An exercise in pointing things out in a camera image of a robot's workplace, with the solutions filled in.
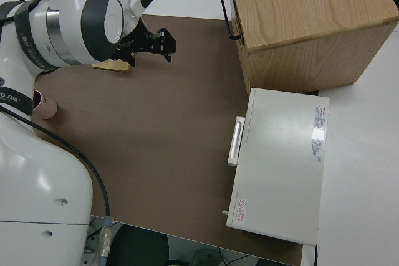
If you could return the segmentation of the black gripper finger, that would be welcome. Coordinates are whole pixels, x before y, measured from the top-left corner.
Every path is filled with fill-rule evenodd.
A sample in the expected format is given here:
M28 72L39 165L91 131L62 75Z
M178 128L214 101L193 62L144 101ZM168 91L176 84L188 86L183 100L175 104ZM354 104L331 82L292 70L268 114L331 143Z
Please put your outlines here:
M117 50L112 55L112 60L114 60L114 61L121 60L122 62L128 63L129 66L131 66L131 67L135 66L134 55L131 52L128 52L128 51L125 51L125 50Z
M166 28L159 29L150 36L150 52L164 56L167 62L172 62L172 55L176 52L176 40Z

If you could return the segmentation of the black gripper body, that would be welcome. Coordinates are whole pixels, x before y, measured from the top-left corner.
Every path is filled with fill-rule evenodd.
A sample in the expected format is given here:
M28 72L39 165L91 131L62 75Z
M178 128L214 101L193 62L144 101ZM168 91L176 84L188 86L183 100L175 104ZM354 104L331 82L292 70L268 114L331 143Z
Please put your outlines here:
M120 41L120 50L131 53L150 52L153 50L152 33L144 21L139 21L136 28Z

